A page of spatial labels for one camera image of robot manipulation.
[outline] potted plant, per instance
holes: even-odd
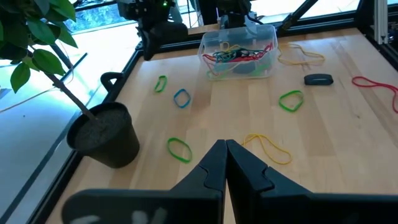
[[[120,103],[86,106],[56,75],[65,71],[59,59],[35,45],[53,45],[60,40],[77,47],[63,23],[76,21],[75,8],[69,0],[0,0],[0,59],[18,64],[11,75],[16,93],[30,78],[30,71],[43,72],[83,112],[72,124],[67,142],[74,150],[107,166],[129,164],[139,150],[139,143],[127,108]]]

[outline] black plant pot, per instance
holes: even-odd
[[[68,145],[109,167],[128,165],[138,154],[139,142],[127,108],[112,102],[90,111],[98,120],[90,121],[86,115],[76,119],[68,132]]]

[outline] red rubber band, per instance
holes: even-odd
[[[367,81],[367,82],[369,82],[371,84],[370,85],[364,85],[364,84],[359,84],[359,83],[355,82],[356,80],[360,80],[360,79],[361,80],[365,80],[365,81]],[[394,92],[394,96],[392,97],[392,110],[394,110],[395,113],[398,113],[398,109],[396,108],[396,101],[397,101],[397,95],[398,95],[398,88],[397,87],[395,87],[393,85],[388,85],[388,84],[385,84],[385,83],[378,83],[378,82],[372,81],[372,80],[370,80],[368,78],[365,78],[365,77],[354,77],[351,82],[354,85],[359,86],[359,87],[365,87],[365,88],[384,87],[384,88],[390,89],[391,91]]]

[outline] tangled rubber bands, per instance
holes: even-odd
[[[307,60],[307,61],[293,61],[293,60],[284,59],[284,58],[282,58],[283,51],[281,49],[281,46],[288,46],[293,49],[300,49],[304,55],[311,57],[311,58],[317,58],[317,59]],[[299,44],[292,44],[292,43],[280,44],[278,46],[278,49],[280,51],[280,54],[278,56],[278,61],[285,65],[304,65],[304,64],[309,64],[309,63],[322,63],[326,60],[325,56],[323,56],[322,54],[318,54],[318,53],[314,53],[314,52],[307,52]]]
[[[275,143],[273,143],[273,142],[272,142],[267,136],[265,136],[265,135],[256,134],[256,133],[248,134],[248,135],[244,138],[243,143],[242,143],[241,145],[244,147],[244,146],[246,145],[246,143],[252,141],[252,140],[255,139],[255,138],[258,138],[258,139],[260,140],[260,143],[261,143],[261,146],[262,146],[262,150],[264,150],[264,153],[265,153],[265,154],[268,156],[268,158],[270,158],[273,162],[275,162],[275,163],[277,163],[277,164],[280,164],[280,165],[286,165],[286,164],[289,164],[290,162],[292,162],[292,155],[291,155],[291,153],[290,153],[289,151],[286,151],[285,149],[281,149],[279,146],[277,146]],[[279,151],[281,151],[281,152],[287,154],[287,155],[289,156],[289,160],[286,161],[286,162],[281,162],[281,161],[277,161],[276,159],[274,159],[274,158],[267,152],[266,147],[264,146],[264,143],[263,143],[263,141],[262,141],[261,138],[265,138],[265,139],[268,140],[269,143],[270,143],[271,145],[273,145],[277,150],[279,150]]]
[[[258,61],[263,58],[267,52],[274,49],[274,44],[272,42],[262,50],[250,50],[240,45],[230,47],[227,42],[223,42],[222,45],[227,45],[225,50],[215,52],[213,55],[202,55],[203,61],[215,77],[225,74],[241,64]]]
[[[357,80],[365,80],[365,81],[369,82],[370,84],[359,84],[357,82]],[[396,101],[397,101],[397,95],[398,95],[398,88],[397,87],[395,87],[393,85],[388,85],[388,84],[385,84],[385,83],[378,83],[378,82],[372,81],[372,80],[370,80],[368,78],[365,78],[365,77],[354,77],[351,82],[354,85],[359,86],[359,87],[365,87],[365,88],[384,87],[384,88],[390,89],[391,91],[394,92],[394,96],[392,97],[392,110],[395,113],[398,113],[398,109],[396,107]]]

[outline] soil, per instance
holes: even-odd
[[[75,147],[84,151],[102,145],[112,139],[129,121],[124,110],[106,110],[96,115],[97,120],[89,120],[77,132]]]

